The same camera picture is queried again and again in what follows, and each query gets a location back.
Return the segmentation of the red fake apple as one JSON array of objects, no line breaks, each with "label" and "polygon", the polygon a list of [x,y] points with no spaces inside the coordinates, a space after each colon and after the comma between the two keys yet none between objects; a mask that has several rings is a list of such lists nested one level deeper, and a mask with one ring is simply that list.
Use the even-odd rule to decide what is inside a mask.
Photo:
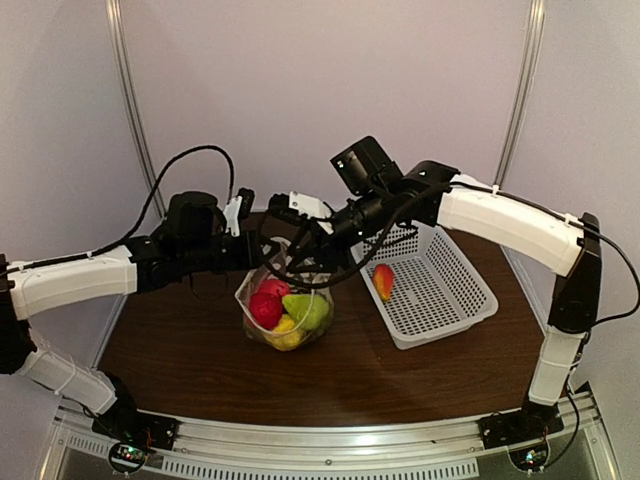
[{"label": "red fake apple", "polygon": [[287,283],[272,278],[262,282],[249,299],[249,311],[255,323],[265,330],[273,330],[283,315],[284,296],[291,292]]}]

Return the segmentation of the orange red fake mango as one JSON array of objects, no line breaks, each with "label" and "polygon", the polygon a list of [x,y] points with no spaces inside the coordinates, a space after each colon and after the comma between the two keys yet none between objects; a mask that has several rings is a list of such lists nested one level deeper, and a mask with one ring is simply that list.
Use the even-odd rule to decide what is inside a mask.
[{"label": "orange red fake mango", "polygon": [[372,275],[372,284],[379,298],[383,302],[391,300],[394,279],[394,272],[389,265],[378,264],[375,266]]}]

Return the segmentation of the green fake pear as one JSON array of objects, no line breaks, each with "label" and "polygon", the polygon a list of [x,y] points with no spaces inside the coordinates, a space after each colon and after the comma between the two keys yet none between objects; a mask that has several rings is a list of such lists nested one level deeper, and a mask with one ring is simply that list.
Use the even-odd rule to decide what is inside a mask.
[{"label": "green fake pear", "polygon": [[284,309],[304,331],[314,331],[330,319],[331,305],[319,294],[288,294],[282,298]]}]

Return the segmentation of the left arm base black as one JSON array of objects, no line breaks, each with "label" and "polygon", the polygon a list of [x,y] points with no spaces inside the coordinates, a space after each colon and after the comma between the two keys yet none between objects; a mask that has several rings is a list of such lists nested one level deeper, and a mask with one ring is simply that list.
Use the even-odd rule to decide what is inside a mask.
[{"label": "left arm base black", "polygon": [[121,379],[114,375],[107,375],[107,378],[115,388],[116,401],[105,413],[90,414],[91,430],[148,450],[172,450],[178,420],[142,412]]}]

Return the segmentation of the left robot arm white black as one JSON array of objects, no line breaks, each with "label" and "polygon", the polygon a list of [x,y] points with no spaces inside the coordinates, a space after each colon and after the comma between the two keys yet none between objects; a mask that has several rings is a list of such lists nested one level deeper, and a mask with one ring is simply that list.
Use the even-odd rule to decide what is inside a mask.
[{"label": "left robot arm white black", "polygon": [[114,247],[32,263],[1,263],[1,372],[19,374],[103,416],[134,410],[115,379],[77,364],[30,334],[34,315],[112,295],[160,290],[196,273],[259,267],[278,253],[277,242],[244,230],[252,205],[249,190],[220,208],[214,196],[174,195],[166,217],[148,236]]}]

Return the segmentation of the yellow fake pear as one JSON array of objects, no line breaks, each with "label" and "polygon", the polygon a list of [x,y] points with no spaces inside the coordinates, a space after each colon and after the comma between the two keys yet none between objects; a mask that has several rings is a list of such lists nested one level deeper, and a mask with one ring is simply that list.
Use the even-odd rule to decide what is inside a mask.
[{"label": "yellow fake pear", "polygon": [[284,314],[278,324],[267,334],[265,340],[279,351],[296,349],[304,339],[304,331],[297,327],[296,322]]}]

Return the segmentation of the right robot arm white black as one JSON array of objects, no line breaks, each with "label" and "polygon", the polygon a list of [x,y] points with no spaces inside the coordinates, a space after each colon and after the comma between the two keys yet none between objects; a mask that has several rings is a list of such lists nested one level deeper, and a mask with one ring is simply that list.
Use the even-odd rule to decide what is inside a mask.
[{"label": "right robot arm white black", "polygon": [[547,427],[596,323],[602,278],[597,219],[534,206],[433,160],[404,173],[371,136],[330,163],[354,197],[332,211],[320,199],[291,193],[285,204],[310,231],[305,244],[290,250],[296,261],[311,259],[322,272],[333,272],[347,266],[349,249],[366,238],[384,238],[394,225],[419,222],[491,241],[555,274],[547,332],[519,413],[523,424]]}]

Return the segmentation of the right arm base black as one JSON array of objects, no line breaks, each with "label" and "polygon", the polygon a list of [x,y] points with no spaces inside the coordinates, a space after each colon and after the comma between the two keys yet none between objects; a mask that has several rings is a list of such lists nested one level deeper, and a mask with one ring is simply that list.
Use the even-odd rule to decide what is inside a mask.
[{"label": "right arm base black", "polygon": [[485,449],[543,439],[561,432],[564,423],[557,406],[526,405],[507,413],[492,413],[477,421]]}]

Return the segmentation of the clear polka dot zip bag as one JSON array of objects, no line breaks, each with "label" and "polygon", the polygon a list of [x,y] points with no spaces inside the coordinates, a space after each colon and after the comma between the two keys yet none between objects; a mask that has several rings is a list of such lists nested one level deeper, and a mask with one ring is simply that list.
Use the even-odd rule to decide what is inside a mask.
[{"label": "clear polka dot zip bag", "polygon": [[334,320],[328,288],[310,289],[325,273],[289,273],[286,282],[260,266],[249,271],[235,292],[247,337],[281,352],[296,350],[324,335]]}]

